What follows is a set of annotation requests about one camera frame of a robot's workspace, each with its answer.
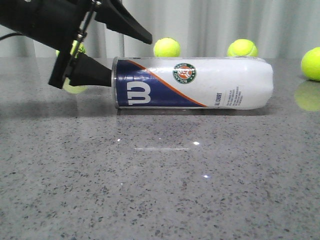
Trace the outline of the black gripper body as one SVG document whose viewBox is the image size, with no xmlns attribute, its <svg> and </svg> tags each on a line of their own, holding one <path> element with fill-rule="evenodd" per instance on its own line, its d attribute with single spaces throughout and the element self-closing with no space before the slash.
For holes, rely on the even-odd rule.
<svg viewBox="0 0 320 240">
<path fill-rule="evenodd" d="M 49 85 L 61 89 L 97 0 L 2 0 L 0 24 L 59 51 Z"/>
</svg>

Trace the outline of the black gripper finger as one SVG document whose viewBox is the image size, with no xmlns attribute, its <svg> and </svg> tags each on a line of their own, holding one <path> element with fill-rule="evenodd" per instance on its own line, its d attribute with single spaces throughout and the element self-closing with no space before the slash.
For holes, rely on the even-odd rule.
<svg viewBox="0 0 320 240">
<path fill-rule="evenodd" d="M 101 0 L 94 18 L 106 28 L 151 45 L 152 34 L 128 12 L 119 0 Z"/>
<path fill-rule="evenodd" d="M 84 53 L 77 55 L 68 78 L 73 87 L 112 86 L 112 70 Z"/>
</svg>

